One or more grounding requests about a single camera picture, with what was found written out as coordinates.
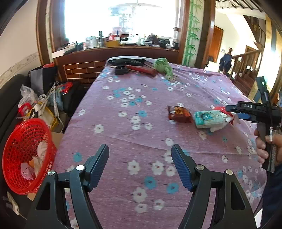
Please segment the red handled tool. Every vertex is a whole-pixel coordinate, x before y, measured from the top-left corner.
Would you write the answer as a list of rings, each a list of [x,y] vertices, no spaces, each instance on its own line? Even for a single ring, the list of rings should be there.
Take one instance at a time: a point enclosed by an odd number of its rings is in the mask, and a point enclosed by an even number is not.
[[[139,72],[139,73],[148,74],[148,75],[151,75],[151,76],[156,76],[157,73],[158,73],[155,69],[150,68],[150,67],[133,66],[133,65],[126,65],[125,67],[128,70]]]

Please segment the red plastic bag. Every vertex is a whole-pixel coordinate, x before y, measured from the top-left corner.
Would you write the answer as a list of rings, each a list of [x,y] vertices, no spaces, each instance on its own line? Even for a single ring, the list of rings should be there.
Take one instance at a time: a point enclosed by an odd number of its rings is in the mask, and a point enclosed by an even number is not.
[[[228,112],[225,107],[215,107],[214,109],[224,114],[225,121],[229,122],[231,125],[233,125],[233,122],[238,118],[236,113]]]

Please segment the dark red snack wrapper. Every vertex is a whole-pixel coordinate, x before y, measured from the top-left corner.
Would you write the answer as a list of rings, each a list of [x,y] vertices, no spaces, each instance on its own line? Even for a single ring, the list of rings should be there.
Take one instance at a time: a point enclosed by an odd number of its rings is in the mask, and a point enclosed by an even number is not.
[[[168,118],[180,123],[191,123],[193,120],[190,112],[180,106],[168,106]]]

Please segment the wooden stair railing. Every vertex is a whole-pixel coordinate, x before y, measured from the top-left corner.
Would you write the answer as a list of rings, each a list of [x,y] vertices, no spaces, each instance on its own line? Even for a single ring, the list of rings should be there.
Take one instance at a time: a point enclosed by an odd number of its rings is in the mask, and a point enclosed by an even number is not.
[[[245,94],[248,94],[253,87],[262,57],[263,46],[260,44],[257,49],[247,45],[243,54],[232,57],[234,64],[231,68],[230,79]]]

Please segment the black sofa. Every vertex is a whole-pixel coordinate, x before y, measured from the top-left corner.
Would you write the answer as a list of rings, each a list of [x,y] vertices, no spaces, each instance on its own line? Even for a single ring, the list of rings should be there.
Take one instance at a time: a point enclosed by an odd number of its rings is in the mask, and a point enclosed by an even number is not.
[[[19,122],[18,104],[22,98],[21,86],[30,86],[28,76],[17,74],[1,87],[1,142],[6,141]]]

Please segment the white plastic bag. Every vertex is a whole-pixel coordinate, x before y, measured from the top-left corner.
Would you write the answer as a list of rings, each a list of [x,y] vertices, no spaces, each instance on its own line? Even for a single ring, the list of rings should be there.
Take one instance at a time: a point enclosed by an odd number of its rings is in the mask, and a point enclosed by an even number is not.
[[[38,176],[46,156],[47,146],[46,141],[41,141],[37,146],[37,155],[33,156],[28,163],[21,163],[21,174],[25,180],[31,181]]]

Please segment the green crumpled cloth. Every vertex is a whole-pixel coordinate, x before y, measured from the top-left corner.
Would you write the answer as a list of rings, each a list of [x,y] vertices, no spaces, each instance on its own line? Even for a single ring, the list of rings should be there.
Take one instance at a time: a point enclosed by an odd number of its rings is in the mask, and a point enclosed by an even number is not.
[[[154,62],[154,69],[159,73],[165,74],[165,78],[169,81],[173,80],[173,69],[169,65],[166,58],[158,58]]]

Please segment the teal tissue pack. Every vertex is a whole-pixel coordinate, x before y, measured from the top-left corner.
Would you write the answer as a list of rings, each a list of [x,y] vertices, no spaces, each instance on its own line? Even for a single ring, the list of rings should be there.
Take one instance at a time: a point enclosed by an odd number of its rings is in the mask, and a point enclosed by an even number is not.
[[[201,111],[193,114],[195,126],[198,129],[221,127],[226,123],[227,115],[219,110]]]

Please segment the small black box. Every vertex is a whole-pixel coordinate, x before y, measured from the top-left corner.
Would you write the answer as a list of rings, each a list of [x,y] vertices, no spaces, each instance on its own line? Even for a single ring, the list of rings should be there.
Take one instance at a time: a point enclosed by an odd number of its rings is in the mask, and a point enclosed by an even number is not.
[[[116,75],[124,75],[129,72],[127,66],[116,66],[115,67],[115,74]]]

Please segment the clear plastic bag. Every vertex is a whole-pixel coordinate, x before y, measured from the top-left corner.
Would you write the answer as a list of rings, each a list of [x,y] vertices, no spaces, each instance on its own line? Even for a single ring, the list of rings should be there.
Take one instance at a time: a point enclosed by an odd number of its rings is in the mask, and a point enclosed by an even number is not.
[[[25,103],[29,103],[32,107],[38,102],[38,96],[34,92],[32,88],[25,86],[24,84],[20,88],[20,92],[22,95],[21,100],[18,103],[18,108],[20,108]]]

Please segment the red plastic mesh basket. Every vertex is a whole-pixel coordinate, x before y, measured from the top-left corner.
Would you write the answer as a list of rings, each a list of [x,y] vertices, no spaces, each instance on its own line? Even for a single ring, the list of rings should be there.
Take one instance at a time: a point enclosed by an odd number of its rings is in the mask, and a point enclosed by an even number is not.
[[[37,155],[42,141],[47,143],[42,167],[35,179],[28,181],[22,176],[21,163],[28,163]],[[3,175],[9,188],[18,195],[36,193],[52,169],[56,153],[51,131],[43,120],[33,118],[18,125],[10,134],[2,155]]]

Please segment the black flat case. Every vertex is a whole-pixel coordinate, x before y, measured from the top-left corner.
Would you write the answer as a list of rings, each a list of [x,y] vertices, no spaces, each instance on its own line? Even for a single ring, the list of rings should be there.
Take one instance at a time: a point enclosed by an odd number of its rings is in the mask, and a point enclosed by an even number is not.
[[[131,59],[131,58],[121,58],[121,59],[113,59],[109,60],[108,64],[112,66],[143,66],[145,63],[145,59]]]

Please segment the dark blue hanging jacket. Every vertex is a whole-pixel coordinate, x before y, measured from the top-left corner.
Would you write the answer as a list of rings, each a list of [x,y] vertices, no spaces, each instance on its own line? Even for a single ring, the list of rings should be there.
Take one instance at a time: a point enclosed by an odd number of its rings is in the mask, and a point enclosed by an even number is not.
[[[233,49],[229,47],[228,52],[225,53],[224,56],[220,59],[219,71],[222,72],[223,74],[227,74],[231,68],[232,51]]]

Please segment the wooden brick pattern counter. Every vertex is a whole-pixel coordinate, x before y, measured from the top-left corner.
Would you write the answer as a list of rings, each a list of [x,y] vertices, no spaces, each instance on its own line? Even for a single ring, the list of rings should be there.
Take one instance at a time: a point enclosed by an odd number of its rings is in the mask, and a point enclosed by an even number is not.
[[[87,89],[103,71],[109,58],[117,56],[139,56],[157,59],[166,58],[170,63],[177,63],[178,50],[150,46],[119,46],[93,48],[76,51],[54,59],[60,81],[80,82]]]

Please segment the brown wooden door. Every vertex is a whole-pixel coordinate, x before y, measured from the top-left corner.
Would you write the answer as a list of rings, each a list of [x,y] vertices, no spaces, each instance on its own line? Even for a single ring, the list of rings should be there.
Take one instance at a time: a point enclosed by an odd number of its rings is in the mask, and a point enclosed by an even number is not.
[[[224,30],[221,29],[220,27],[217,26],[214,27],[212,42],[208,54],[208,60],[214,63],[216,63],[218,59],[223,32]]]

